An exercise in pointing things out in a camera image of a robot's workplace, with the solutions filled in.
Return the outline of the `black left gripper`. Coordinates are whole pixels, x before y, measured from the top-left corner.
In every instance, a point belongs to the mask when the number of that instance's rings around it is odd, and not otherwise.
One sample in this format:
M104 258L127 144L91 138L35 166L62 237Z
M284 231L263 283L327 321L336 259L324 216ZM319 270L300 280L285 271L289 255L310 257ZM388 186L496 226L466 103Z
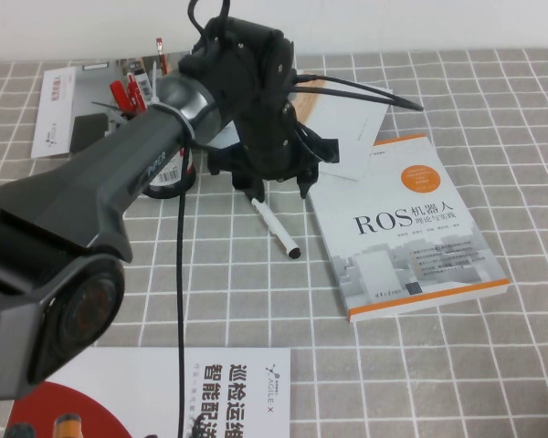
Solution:
M298 121L290 103L294 45L282 31L234 17L214 17L179 69L210 92L238 142L208 155L211 173L231 172L250 201L265 201L264 180L295 178L300 197L318 181L322 162L339 160L339 143Z

